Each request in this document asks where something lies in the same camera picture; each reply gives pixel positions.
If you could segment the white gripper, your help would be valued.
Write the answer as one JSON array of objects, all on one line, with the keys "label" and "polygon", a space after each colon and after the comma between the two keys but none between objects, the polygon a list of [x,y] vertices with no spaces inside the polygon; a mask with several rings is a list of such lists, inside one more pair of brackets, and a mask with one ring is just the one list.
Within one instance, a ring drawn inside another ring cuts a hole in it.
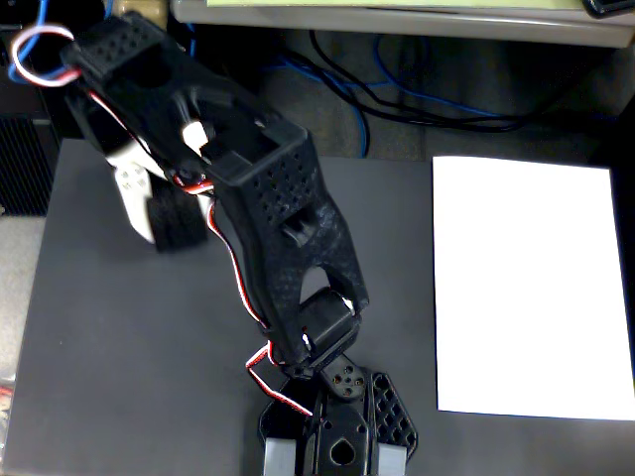
[{"label": "white gripper", "polygon": [[[162,175],[163,170],[136,141],[131,141],[108,153],[105,158],[110,166],[116,168],[114,178],[130,225],[143,239],[154,244],[154,234],[147,210],[147,200],[152,197],[148,172],[153,175]],[[128,163],[139,167],[120,167]],[[205,224],[208,224],[209,215],[213,212],[215,205],[215,197],[202,193],[198,194],[196,199],[202,218]]]}]

